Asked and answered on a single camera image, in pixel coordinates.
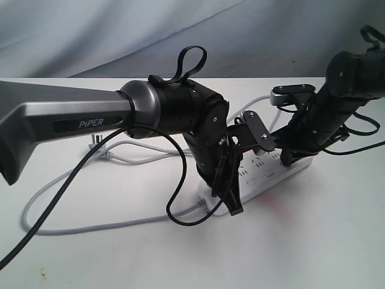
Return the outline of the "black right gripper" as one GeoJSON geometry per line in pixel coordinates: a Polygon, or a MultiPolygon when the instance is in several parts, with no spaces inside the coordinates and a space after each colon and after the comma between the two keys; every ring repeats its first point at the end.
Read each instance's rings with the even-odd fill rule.
{"type": "Polygon", "coordinates": [[[281,163],[291,166],[303,155],[315,155],[345,135],[345,99],[310,99],[301,106],[289,123],[272,136],[279,148],[281,163]]]}

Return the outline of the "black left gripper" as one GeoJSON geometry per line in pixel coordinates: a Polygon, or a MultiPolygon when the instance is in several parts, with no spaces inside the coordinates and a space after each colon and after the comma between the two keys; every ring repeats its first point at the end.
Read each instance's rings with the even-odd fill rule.
{"type": "Polygon", "coordinates": [[[242,155],[236,144],[225,135],[217,139],[205,139],[189,133],[189,149],[196,161],[199,175],[213,193],[222,193],[221,200],[230,215],[242,213],[238,175],[242,155]]]}

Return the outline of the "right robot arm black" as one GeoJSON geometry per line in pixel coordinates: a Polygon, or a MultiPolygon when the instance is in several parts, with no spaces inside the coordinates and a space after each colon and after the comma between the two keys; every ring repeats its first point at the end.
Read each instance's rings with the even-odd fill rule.
{"type": "Polygon", "coordinates": [[[364,54],[340,52],[326,70],[325,83],[316,91],[312,85],[281,85],[271,90],[273,106],[296,106],[289,123],[273,132],[281,162],[290,166],[317,155],[350,131],[345,122],[369,101],[384,97],[384,49],[364,54]]]}

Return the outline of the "left robot arm silver black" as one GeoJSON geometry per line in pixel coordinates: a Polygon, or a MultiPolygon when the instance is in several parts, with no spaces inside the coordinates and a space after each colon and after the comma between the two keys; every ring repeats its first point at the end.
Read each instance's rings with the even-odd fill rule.
{"type": "Polygon", "coordinates": [[[14,184],[35,147],[47,141],[122,129],[141,139],[182,134],[197,171],[231,215],[239,197],[240,157],[229,140],[229,103],[191,80],[133,80],[116,91],[1,82],[1,175],[14,184]]]}

